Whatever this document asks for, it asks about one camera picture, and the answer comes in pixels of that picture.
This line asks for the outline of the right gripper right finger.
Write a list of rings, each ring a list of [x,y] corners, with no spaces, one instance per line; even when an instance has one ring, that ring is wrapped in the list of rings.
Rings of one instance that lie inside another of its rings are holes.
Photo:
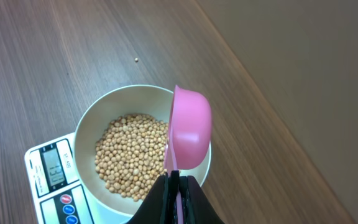
[[[179,182],[184,224],[224,224],[193,176]]]

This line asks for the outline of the pink plastic scoop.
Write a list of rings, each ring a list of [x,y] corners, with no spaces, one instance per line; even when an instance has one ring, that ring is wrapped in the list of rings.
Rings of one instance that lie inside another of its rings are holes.
[[[194,169],[203,162],[209,150],[211,131],[209,101],[201,93],[177,85],[173,92],[164,161],[170,188],[168,214],[175,223],[183,223],[179,171]]]

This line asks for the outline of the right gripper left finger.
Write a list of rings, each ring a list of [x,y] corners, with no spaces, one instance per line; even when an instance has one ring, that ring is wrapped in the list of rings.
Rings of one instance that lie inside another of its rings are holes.
[[[160,223],[160,217],[165,207],[163,197],[166,195],[165,186],[168,180],[167,175],[160,175],[154,182],[135,215],[127,224],[156,224]]]

